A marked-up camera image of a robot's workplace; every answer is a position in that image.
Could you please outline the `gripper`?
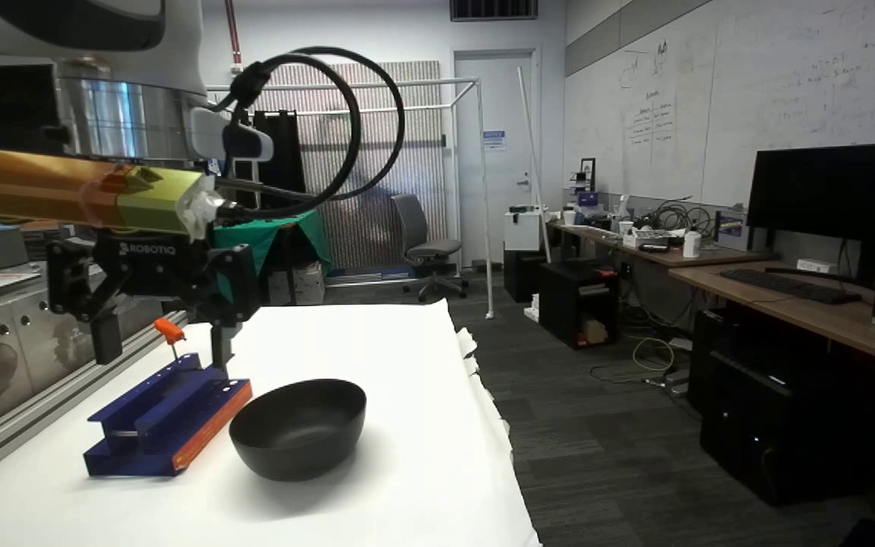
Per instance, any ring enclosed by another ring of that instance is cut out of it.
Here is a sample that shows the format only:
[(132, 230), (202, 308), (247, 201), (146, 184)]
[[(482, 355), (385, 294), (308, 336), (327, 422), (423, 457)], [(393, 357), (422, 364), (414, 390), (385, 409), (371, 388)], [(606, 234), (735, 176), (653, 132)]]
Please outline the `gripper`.
[(205, 240), (188, 236), (101, 232), (95, 264), (105, 277), (94, 289), (88, 273), (91, 260), (88, 245), (69, 240), (46, 245), (49, 308), (90, 327), (98, 364), (108, 365), (122, 355), (115, 299), (125, 294), (192, 305), (194, 319), (210, 325), (211, 366), (228, 373), (232, 341), (261, 307), (249, 246), (211, 249)]

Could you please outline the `blue tool holder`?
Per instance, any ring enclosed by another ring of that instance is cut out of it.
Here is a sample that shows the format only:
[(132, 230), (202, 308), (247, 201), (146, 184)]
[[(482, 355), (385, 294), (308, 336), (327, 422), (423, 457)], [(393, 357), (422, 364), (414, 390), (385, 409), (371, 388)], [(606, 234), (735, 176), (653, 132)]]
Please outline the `blue tool holder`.
[(252, 397), (247, 378), (179, 356), (88, 419), (103, 438), (84, 453), (87, 473), (177, 476)]

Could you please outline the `black bowl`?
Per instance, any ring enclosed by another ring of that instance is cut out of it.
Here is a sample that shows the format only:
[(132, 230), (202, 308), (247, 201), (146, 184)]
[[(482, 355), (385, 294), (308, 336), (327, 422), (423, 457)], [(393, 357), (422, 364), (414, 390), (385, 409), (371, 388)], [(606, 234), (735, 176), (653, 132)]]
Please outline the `black bowl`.
[(237, 454), (258, 476), (277, 482), (318, 478), (355, 453), (367, 394), (341, 378), (312, 378), (254, 398), (229, 423)]

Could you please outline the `green cloth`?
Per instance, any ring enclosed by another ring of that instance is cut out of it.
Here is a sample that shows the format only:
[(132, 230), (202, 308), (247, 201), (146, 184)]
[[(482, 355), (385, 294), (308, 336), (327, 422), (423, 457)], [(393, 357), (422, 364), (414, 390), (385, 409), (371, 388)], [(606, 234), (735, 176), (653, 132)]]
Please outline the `green cloth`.
[(260, 277), (271, 250), (279, 246), (277, 239), (281, 231), (301, 232), (302, 238), (309, 244), (309, 255), (313, 260), (320, 261), (324, 274), (333, 269), (333, 254), (326, 236), (323, 216), (316, 210), (279, 220), (257, 220), (232, 227), (216, 226), (210, 242), (215, 248), (248, 246), (254, 260), (254, 273)]

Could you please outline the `metal cabinet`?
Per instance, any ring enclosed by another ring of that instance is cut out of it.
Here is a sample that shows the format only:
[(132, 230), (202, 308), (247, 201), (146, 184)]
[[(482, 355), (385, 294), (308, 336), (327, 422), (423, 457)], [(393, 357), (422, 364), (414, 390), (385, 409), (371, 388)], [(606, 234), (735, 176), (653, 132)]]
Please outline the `metal cabinet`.
[(52, 311), (38, 264), (0, 270), (0, 418), (94, 361), (90, 327)]

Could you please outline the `black cloth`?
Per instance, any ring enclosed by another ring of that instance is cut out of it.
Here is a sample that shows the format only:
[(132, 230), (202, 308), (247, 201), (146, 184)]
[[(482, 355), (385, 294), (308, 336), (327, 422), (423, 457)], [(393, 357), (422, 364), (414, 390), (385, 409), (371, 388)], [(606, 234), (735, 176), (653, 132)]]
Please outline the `black cloth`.
[(305, 191), (305, 167), (296, 111), (257, 110), (252, 121), (253, 127), (270, 136), (273, 144), (271, 159), (258, 165), (258, 180), (267, 187)]

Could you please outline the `grey office chair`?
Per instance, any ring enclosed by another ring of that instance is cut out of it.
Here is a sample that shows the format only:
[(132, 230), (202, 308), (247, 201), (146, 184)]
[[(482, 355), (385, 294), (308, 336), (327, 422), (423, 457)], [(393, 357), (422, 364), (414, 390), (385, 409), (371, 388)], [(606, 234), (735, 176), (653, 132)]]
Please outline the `grey office chair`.
[(400, 253), (407, 264), (426, 274), (426, 277), (417, 280), (420, 285), (417, 301), (424, 304), (428, 295), (438, 287), (447, 288), (462, 299), (466, 298), (469, 281), (463, 278), (452, 280), (440, 272), (449, 258), (463, 249), (462, 240), (431, 236), (426, 214), (417, 196), (396, 194), (391, 200), (400, 222)]

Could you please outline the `corrugated panel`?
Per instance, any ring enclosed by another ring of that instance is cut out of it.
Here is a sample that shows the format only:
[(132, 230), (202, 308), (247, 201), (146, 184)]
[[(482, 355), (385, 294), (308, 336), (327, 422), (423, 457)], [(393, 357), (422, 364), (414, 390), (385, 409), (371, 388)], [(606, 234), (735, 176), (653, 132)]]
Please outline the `corrugated panel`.
[[(383, 62), (400, 83), (404, 103), (404, 142), (392, 169), (371, 190), (346, 201), (331, 201), (318, 211), (327, 245), (327, 271), (359, 271), (404, 266), (400, 222), (393, 197), (415, 194), (431, 231), (448, 231), (444, 181), (444, 130), (437, 104), (441, 88), (434, 83), (440, 66), (434, 60)], [(331, 62), (331, 68), (351, 84), (362, 116), (360, 156), (345, 191), (367, 184), (391, 156), (398, 128), (393, 97), (382, 77), (354, 62)], [(345, 158), (350, 136), (347, 105), (337, 88), (322, 73), (302, 65), (275, 71), (270, 90), (250, 108), (249, 119), (260, 131), (277, 139), (276, 123), (282, 111), (296, 114), (301, 149), (301, 174), (288, 178), (271, 160), (258, 167), (258, 180), (296, 191), (316, 194), (336, 175)]]

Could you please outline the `black cabinet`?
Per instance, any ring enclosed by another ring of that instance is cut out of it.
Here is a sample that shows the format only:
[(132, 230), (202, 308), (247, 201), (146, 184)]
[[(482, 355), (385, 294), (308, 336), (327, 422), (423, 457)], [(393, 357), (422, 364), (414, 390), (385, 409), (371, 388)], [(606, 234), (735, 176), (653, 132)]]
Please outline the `black cabinet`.
[(539, 267), (539, 325), (570, 349), (621, 338), (621, 278), (611, 267), (568, 261)]

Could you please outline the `ceiling vent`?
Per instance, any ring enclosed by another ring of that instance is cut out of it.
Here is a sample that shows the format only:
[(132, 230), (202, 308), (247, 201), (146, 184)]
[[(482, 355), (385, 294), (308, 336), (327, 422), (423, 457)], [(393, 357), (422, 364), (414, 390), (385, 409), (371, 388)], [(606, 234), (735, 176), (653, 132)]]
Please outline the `ceiling vent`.
[(453, 22), (531, 21), (539, 16), (538, 0), (448, 0)]

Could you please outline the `whiteboard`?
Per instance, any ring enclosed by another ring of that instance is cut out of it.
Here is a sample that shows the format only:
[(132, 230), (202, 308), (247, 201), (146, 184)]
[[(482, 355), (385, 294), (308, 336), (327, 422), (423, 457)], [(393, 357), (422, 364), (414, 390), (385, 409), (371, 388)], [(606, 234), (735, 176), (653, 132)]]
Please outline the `whiteboard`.
[(875, 0), (569, 0), (564, 160), (601, 191), (749, 201), (758, 151), (875, 143)]

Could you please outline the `black keyboard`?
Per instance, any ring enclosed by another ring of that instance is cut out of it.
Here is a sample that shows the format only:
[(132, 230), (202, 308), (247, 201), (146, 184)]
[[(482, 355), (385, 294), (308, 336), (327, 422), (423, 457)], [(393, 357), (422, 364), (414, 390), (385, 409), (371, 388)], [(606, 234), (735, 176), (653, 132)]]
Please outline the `black keyboard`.
[(781, 294), (822, 302), (824, 305), (844, 305), (849, 302), (861, 301), (861, 296), (848, 293), (843, 289), (833, 289), (824, 285), (805, 283), (802, 280), (779, 276), (777, 273), (751, 269), (728, 269), (719, 271), (719, 276), (727, 280), (737, 281), (757, 288), (766, 289)]

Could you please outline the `wooden desk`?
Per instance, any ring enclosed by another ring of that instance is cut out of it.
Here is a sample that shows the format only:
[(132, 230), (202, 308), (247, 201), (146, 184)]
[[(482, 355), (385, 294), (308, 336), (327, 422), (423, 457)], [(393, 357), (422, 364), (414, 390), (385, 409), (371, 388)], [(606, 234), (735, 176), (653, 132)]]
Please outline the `wooden desk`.
[(666, 253), (645, 253), (626, 247), (610, 232), (593, 227), (566, 226), (561, 223), (551, 223), (550, 227), (562, 233), (561, 258), (564, 260), (572, 256), (572, 238), (577, 236), (584, 242), (598, 243), (627, 256), (660, 264), (661, 267), (666, 267), (670, 277), (680, 280), (681, 283), (756, 309), (761, 314), (787, 321), (875, 357), (875, 325), (871, 322), (873, 292), (869, 289), (848, 284), (848, 290), (860, 295), (863, 301), (844, 305), (824, 305), (822, 302), (793, 299), (720, 276), (720, 271), (734, 267), (753, 270), (781, 267), (778, 254), (772, 252), (744, 252), (725, 247), (709, 247), (697, 258), (685, 258), (681, 250), (677, 249)]

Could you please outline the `orange handled tool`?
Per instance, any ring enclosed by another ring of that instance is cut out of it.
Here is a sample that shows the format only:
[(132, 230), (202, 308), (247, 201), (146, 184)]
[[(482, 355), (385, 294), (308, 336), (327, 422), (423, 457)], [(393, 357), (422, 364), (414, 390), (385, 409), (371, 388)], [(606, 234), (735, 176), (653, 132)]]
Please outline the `orange handled tool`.
[(157, 318), (153, 322), (153, 328), (156, 329), (156, 332), (160, 333), (160, 336), (163, 336), (164, 342), (166, 342), (166, 345), (172, 350), (172, 361), (176, 362), (179, 359), (179, 353), (175, 345), (179, 343), (180, 340), (185, 340), (183, 329), (167, 318)]

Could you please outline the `aluminium rail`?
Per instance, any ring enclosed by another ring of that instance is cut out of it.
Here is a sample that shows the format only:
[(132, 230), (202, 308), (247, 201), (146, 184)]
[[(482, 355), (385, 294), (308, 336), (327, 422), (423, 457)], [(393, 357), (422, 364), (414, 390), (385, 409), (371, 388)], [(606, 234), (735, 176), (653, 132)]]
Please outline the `aluminium rail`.
[(163, 344), (163, 336), (147, 327), (128, 337), (112, 363), (90, 361), (7, 411), (0, 418), (0, 461)]

